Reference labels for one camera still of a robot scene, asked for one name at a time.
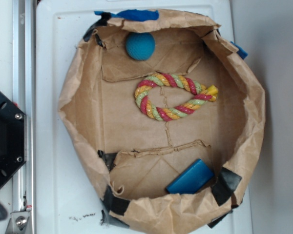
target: blue object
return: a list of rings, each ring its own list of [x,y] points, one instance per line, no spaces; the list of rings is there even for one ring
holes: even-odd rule
[[[130,33],[126,40],[126,50],[136,60],[147,60],[155,50],[155,40],[151,33]]]
[[[238,46],[237,44],[235,44],[233,41],[230,41],[235,47],[237,47],[239,50],[238,52],[236,52],[240,57],[241,59],[245,59],[249,54],[244,50],[242,49],[240,46]]]
[[[103,11],[95,11],[94,14],[97,16],[100,16],[103,13]],[[112,17],[115,18],[124,18],[126,20],[133,20],[133,21],[139,21],[144,22],[147,20],[157,20],[159,18],[158,11],[148,11],[148,10],[125,10],[121,11],[120,13],[113,14],[111,13]]]
[[[194,194],[213,177],[214,173],[202,160],[198,159],[166,189],[171,194]]]

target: plastic tray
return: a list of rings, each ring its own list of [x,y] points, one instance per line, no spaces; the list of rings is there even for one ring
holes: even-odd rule
[[[102,206],[57,114],[58,98],[76,46],[99,19],[94,10],[167,8],[208,15],[233,40],[229,0],[43,0],[36,28],[36,227],[49,234],[133,234],[100,224]],[[243,204],[216,227],[194,234],[252,234],[249,192]]]

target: multicolored rope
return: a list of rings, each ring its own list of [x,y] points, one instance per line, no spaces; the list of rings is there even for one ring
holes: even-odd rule
[[[159,108],[148,99],[148,92],[156,86],[179,87],[195,96],[185,104],[174,108]],[[207,101],[216,101],[218,89],[212,85],[206,86],[184,76],[156,73],[143,79],[135,91],[136,104],[141,112],[158,121],[171,121],[192,114]]]

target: metal bracket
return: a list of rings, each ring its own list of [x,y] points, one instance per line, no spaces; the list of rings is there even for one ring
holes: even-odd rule
[[[30,234],[31,226],[32,218],[30,211],[13,212],[11,213],[11,218],[5,234]]]
[[[0,92],[0,188],[25,163],[26,115]]]

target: blue block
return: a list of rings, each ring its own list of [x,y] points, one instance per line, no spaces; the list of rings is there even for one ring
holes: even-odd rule
[[[194,194],[213,177],[214,173],[202,160],[198,159],[166,189],[171,194]]]
[[[239,49],[238,52],[236,52],[240,57],[241,59],[245,59],[249,54],[244,50],[242,49],[240,46],[238,46],[237,44],[235,44],[234,42],[230,41],[235,47],[237,47]]]

